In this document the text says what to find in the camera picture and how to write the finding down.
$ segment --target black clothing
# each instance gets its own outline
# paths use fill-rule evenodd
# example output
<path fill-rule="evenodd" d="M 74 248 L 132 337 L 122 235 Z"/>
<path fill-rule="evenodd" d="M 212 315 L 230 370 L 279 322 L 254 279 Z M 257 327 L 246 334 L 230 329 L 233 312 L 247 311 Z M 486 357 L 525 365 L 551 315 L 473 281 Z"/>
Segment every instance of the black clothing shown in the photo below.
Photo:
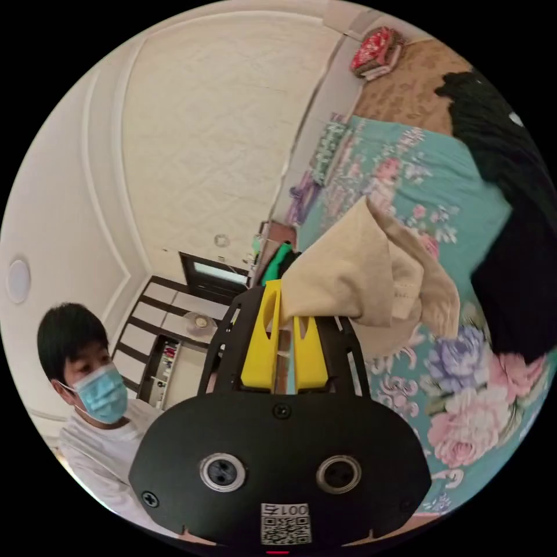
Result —
<path fill-rule="evenodd" d="M 283 274 L 290 268 L 290 266 L 302 255 L 301 251 L 294 252 L 290 251 L 286 254 L 284 259 L 278 266 L 278 277 L 283 278 Z"/>
<path fill-rule="evenodd" d="M 557 190 L 528 131 L 495 87 L 473 70 L 444 76 L 453 135 L 513 213 L 472 274 L 495 354 L 531 363 L 557 346 Z"/>

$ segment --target black hair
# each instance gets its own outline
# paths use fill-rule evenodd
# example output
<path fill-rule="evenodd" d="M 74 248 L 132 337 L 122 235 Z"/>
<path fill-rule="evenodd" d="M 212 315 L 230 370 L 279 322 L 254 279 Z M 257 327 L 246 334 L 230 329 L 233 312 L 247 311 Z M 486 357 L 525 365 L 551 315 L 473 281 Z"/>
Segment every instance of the black hair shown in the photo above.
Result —
<path fill-rule="evenodd" d="M 37 332 L 41 366 L 49 380 L 63 385 L 66 360 L 76 361 L 92 342 L 108 350 L 106 330 L 100 319 L 79 303 L 63 303 L 47 311 Z"/>

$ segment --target teal blanket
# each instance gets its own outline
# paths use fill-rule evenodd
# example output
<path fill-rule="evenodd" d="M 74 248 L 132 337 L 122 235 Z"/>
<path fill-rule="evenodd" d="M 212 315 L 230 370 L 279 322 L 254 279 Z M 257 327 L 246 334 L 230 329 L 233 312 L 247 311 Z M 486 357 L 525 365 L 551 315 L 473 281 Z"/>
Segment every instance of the teal blanket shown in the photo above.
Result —
<path fill-rule="evenodd" d="M 511 209 L 482 181 L 466 146 L 358 117 L 347 133 L 298 246 L 307 249 L 368 195 L 410 227 L 455 282 L 461 300 L 456 340 L 435 338 L 420 325 L 399 353 L 366 362 L 373 399 L 400 414 L 424 447 L 433 483 L 417 513 L 440 515 L 473 497 L 517 449 L 545 400 L 557 352 L 529 366 L 518 356 L 491 352 L 470 275 Z"/>

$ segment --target ear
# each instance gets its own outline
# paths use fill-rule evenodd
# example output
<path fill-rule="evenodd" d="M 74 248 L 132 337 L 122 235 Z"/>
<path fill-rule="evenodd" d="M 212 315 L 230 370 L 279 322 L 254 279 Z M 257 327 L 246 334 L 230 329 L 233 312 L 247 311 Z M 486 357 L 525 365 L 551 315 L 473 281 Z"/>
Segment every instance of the ear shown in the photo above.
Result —
<path fill-rule="evenodd" d="M 58 381 L 56 381 L 55 379 L 51 379 L 50 384 L 53 386 L 54 390 L 62 397 L 66 404 L 74 404 L 72 395 L 68 392 L 67 389 L 64 389 L 60 385 L 60 383 L 58 383 Z"/>

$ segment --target white shirt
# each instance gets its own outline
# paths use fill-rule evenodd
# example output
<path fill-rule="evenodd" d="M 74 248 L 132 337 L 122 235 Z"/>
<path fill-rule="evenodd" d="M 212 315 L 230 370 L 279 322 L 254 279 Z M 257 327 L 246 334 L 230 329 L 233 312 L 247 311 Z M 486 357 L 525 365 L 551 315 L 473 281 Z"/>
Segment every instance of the white shirt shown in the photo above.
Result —
<path fill-rule="evenodd" d="M 161 413 L 142 400 L 130 400 L 126 425 L 99 429 L 74 410 L 60 431 L 59 449 L 76 477 L 109 509 L 139 526 L 176 538 L 178 534 L 147 514 L 128 480 L 139 443 Z"/>

